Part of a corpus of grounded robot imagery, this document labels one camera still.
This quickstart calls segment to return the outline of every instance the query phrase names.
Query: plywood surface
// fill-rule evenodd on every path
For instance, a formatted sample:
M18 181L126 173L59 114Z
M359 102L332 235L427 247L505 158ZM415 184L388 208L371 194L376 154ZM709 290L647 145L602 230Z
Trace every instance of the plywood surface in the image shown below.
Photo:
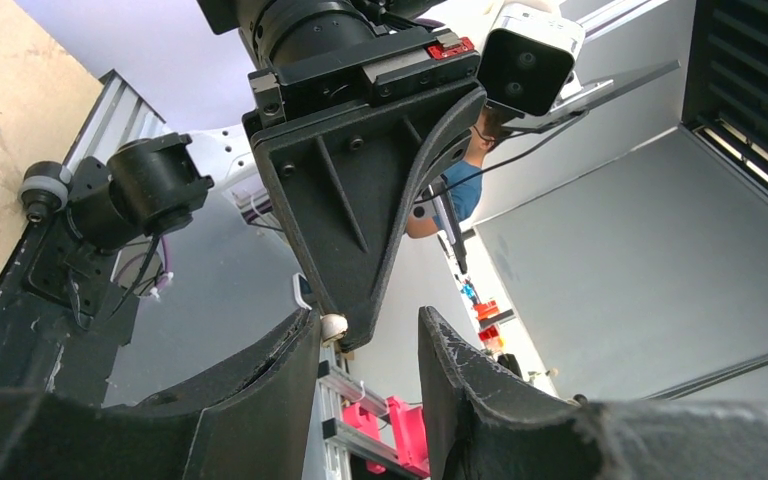
M62 161L101 84L10 0L0 0L0 272L24 218L25 169Z

